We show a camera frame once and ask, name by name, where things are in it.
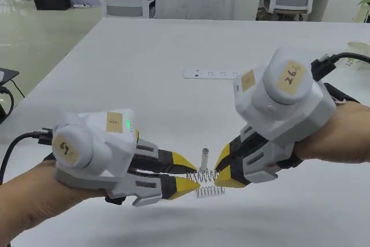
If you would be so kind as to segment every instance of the tiled floor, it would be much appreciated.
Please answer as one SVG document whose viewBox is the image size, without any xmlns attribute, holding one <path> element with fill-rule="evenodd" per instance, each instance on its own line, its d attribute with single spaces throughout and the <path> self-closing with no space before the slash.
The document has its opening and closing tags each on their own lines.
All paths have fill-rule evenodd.
<svg viewBox="0 0 370 247">
<path fill-rule="evenodd" d="M 100 8 L 37 11 L 33 1 L 0 0 L 0 68 L 20 71 L 14 81 L 28 94 L 100 18 Z"/>
</svg>

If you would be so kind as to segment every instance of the power strip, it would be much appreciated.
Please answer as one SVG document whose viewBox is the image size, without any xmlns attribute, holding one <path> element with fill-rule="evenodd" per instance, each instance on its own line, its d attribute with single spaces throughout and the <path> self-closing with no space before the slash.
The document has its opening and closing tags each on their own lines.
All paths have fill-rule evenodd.
<svg viewBox="0 0 370 247">
<path fill-rule="evenodd" d="M 239 75 L 239 71 L 221 71 L 214 69 L 186 69 L 183 77 L 186 79 L 234 79 Z"/>
</svg>

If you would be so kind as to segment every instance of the tan label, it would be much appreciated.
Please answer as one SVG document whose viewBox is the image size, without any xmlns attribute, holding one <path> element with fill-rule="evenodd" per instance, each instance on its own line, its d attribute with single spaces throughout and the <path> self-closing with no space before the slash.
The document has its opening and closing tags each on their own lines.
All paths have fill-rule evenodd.
<svg viewBox="0 0 370 247">
<path fill-rule="evenodd" d="M 74 165 L 80 156 L 77 150 L 62 135 L 54 138 L 53 147 L 59 152 L 59 157 L 64 159 L 69 165 Z"/>
<path fill-rule="evenodd" d="M 254 72 L 249 71 L 242 77 L 242 88 L 243 92 L 255 85 L 256 79 L 254 78 Z"/>
<path fill-rule="evenodd" d="M 302 78 L 305 75 L 306 68 L 300 63 L 290 60 L 285 67 L 282 75 L 280 75 L 278 88 L 282 89 L 285 93 L 294 95 L 299 85 L 301 85 Z"/>
<path fill-rule="evenodd" d="M 115 133 L 123 132 L 123 116 L 121 113 L 108 112 L 106 114 L 106 131 Z"/>
</svg>

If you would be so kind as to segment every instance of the spring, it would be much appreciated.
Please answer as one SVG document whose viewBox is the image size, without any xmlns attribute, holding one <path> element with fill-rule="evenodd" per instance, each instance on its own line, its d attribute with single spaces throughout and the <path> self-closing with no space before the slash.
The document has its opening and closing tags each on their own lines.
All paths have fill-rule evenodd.
<svg viewBox="0 0 370 247">
<path fill-rule="evenodd" d="M 199 188 L 196 192 L 198 198 L 202 197 L 210 197 L 210 196 L 217 196 L 225 193 L 224 187 L 218 187 L 215 185 L 212 186 L 205 186 Z"/>
<path fill-rule="evenodd" d="M 192 180 L 193 182 L 214 182 L 219 176 L 219 172 L 216 171 L 198 171 L 196 173 L 186 174 L 186 178 Z"/>
</svg>

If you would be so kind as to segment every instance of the person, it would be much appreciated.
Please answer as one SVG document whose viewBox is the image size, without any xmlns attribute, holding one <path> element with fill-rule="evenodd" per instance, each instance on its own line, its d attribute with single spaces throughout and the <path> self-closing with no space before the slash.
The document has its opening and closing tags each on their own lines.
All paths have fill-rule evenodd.
<svg viewBox="0 0 370 247">
<path fill-rule="evenodd" d="M 370 161 L 370 108 L 355 102 L 337 106 L 328 123 L 317 133 L 298 142 L 302 160 L 320 159 L 339 163 Z M 101 190 L 73 189 L 53 178 L 53 161 L 0 186 L 0 246 L 78 203 L 104 196 Z"/>
</svg>

